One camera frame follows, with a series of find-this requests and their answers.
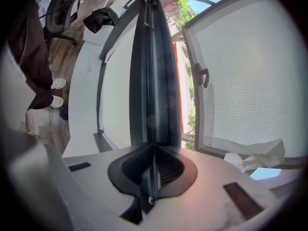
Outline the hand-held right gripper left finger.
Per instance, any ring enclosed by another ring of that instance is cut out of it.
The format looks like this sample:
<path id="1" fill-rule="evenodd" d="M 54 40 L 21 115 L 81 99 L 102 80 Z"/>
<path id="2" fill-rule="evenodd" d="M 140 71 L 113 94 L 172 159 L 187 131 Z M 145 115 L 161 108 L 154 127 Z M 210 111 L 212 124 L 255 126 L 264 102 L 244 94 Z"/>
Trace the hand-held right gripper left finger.
<path id="1" fill-rule="evenodd" d="M 151 108 L 152 53 L 150 46 L 150 4 L 136 0 L 124 13 L 133 19 L 113 47 L 107 62 L 107 70 L 117 78 L 116 108 L 120 122 L 113 122 L 109 129 L 119 148 L 145 143 L 144 166 L 135 166 L 138 171 L 133 179 L 141 184 L 141 190 L 154 201 L 154 130 L 151 128 L 153 114 Z"/>

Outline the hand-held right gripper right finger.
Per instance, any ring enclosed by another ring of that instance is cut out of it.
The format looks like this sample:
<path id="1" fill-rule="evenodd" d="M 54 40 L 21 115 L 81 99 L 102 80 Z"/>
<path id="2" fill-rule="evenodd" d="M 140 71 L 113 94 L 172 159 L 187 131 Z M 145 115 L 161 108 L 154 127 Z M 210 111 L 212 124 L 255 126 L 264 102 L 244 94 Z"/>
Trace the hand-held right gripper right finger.
<path id="1" fill-rule="evenodd" d="M 151 4 L 154 48 L 155 165 L 160 186 L 157 198 L 178 197 L 197 178 L 197 167 L 181 151 L 179 76 L 163 6 Z"/>

